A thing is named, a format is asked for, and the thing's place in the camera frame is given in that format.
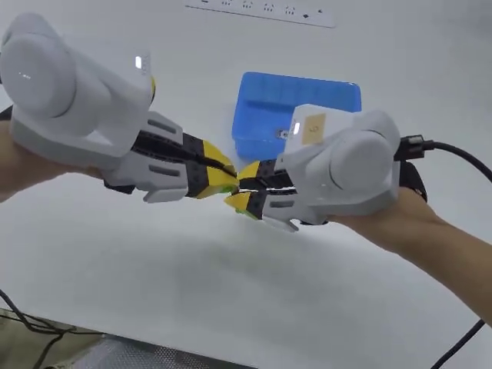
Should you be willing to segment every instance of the blue plastic bin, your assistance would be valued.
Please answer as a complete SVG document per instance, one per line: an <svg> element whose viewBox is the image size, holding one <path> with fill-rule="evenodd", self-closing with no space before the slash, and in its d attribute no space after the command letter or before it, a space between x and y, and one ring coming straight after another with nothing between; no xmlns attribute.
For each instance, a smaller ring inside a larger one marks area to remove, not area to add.
<svg viewBox="0 0 492 369"><path fill-rule="evenodd" d="M238 156L245 161L276 158L284 151L282 133L302 104L360 111L361 89L347 82L245 73L232 125Z"/></svg>

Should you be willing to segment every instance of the black wire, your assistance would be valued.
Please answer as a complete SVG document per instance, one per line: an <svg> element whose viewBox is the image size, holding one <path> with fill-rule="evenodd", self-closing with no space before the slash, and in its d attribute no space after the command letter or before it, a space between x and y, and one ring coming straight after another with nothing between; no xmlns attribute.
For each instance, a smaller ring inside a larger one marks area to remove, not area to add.
<svg viewBox="0 0 492 369"><path fill-rule="evenodd" d="M8 315L4 315L4 314L0 314L0 318L7 319L7 320L10 320L10 321L22 322L17 317L9 317ZM33 326L33 327L44 327L44 325L36 324L36 323L31 323L31 326ZM90 332L90 331L89 332L79 332L79 331L77 331L77 328L75 328L75 327L74 328L71 328L70 330L66 330L66 332L68 334L72 334L74 336L100 336L100 335L102 335L101 332Z"/></svg>
<svg viewBox="0 0 492 369"><path fill-rule="evenodd" d="M446 362L451 359L477 332L485 325L483 320L479 320L446 354L444 354L436 364L430 369L439 369L443 367Z"/></svg>
<svg viewBox="0 0 492 369"><path fill-rule="evenodd" d="M424 150L442 150L450 152L451 154L455 154L460 158L468 161L472 164L476 169L478 169L487 179L492 182L492 171L480 160L475 158L472 154L466 152L465 150L461 150L456 146L444 144L443 142L435 142L435 141L426 141L424 143Z"/></svg>
<svg viewBox="0 0 492 369"><path fill-rule="evenodd" d="M424 142L424 150L442 150L450 152L451 154L455 154L460 158L468 161L472 164L476 169L480 171L487 179L492 182L492 171L480 160L475 158L469 152L457 148L456 146L444 144L443 142L436 141L426 141ZM443 367L443 365L451 359L478 331L485 325L484 320L480 319L450 350L448 350L438 361L436 364L432 366L431 369L439 369Z"/></svg>
<svg viewBox="0 0 492 369"><path fill-rule="evenodd" d="M66 334L76 334L76 335L100 334L96 332L78 332L77 328L75 327L69 329L57 328L56 326L54 326L53 324L51 324L50 322L44 319L41 319L39 317L33 317L32 315L24 314L18 309L17 306L15 306L15 304L12 302L10 297L4 291L2 291L2 289L0 289L0 298L2 298L5 301L5 303L8 305L10 310L12 310L15 315L17 315L17 317L9 317L8 315L0 314L0 317L3 317L4 319L9 319L11 321L20 321L31 332L56 336L51 341L49 341L48 344L45 346L45 348L41 352L41 355L39 356L39 359L36 361L32 369L39 369L42 366L43 361L46 359L46 356L48 355L49 351L52 349L53 345L56 344L58 341L60 341ZM32 323L28 320L28 318L33 321L37 321L38 323Z"/></svg>
<svg viewBox="0 0 492 369"><path fill-rule="evenodd" d="M44 328L39 328L33 326L25 317L25 315L15 306L15 304L12 302L10 297L0 289L0 298L5 301L7 306L14 312L15 315L19 318L19 320L25 325L26 328L28 328L31 332L39 333L39 334L60 334L60 332L57 329L53 329L50 327L50 324L48 322L44 322L46 327Z"/></svg>
<svg viewBox="0 0 492 369"><path fill-rule="evenodd" d="M58 341L61 341L63 339L63 336L65 336L65 333L60 333L59 336L53 338L51 341L48 342L48 344L45 346L43 352L41 352L41 355L39 355L39 359L36 361L36 364L34 364L34 367L32 369L39 369L43 365L43 361L45 361L46 356L48 355L48 352L52 349L53 345L56 344Z"/></svg>

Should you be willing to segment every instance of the power strip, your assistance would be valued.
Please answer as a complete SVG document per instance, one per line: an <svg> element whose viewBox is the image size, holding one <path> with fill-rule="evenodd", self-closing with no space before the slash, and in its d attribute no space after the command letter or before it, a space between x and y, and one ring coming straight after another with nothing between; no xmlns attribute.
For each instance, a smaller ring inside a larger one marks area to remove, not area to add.
<svg viewBox="0 0 492 369"><path fill-rule="evenodd" d="M282 2L260 0L183 0L187 8L210 10L275 21L334 28L331 13L324 8L303 8Z"/></svg>

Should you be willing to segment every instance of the white tabletop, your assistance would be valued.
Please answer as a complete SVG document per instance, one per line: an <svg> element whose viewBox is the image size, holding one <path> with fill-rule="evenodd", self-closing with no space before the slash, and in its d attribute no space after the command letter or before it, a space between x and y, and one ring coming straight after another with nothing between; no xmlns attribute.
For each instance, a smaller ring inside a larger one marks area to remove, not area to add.
<svg viewBox="0 0 492 369"><path fill-rule="evenodd" d="M239 81L264 71L358 83L364 109L384 109L402 134L492 165L490 3L330 3L336 29L179 0L4 0L0 25L34 10L60 32L148 44L154 109L232 157ZM492 239L490 184L477 171L437 152L417 166L440 214ZM477 320L345 228L287 234L222 199L149 205L77 175L39 185L0 207L0 288L29 314L275 369L426 368ZM489 368L491 345L486 328L447 367Z"/></svg>

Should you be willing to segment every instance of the label sticker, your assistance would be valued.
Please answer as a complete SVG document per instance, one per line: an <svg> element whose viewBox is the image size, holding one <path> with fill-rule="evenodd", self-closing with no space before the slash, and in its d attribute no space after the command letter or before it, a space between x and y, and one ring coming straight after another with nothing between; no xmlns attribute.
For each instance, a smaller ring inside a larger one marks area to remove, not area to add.
<svg viewBox="0 0 492 369"><path fill-rule="evenodd" d="M323 142L326 114L310 115L304 121L302 144L314 145Z"/></svg>

